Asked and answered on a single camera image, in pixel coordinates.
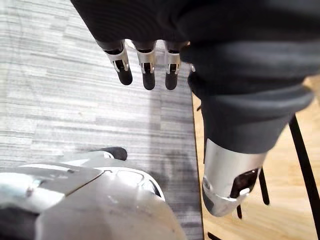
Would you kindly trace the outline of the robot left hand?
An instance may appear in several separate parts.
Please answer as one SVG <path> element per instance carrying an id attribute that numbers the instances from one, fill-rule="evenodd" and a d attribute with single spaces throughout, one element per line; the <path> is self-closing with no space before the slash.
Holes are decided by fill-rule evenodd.
<path id="1" fill-rule="evenodd" d="M 74 0 L 97 43 L 112 51 L 173 42 L 204 124 L 202 195 L 216 217 L 252 191 L 292 116 L 313 100 L 320 72 L 317 0 Z"/>

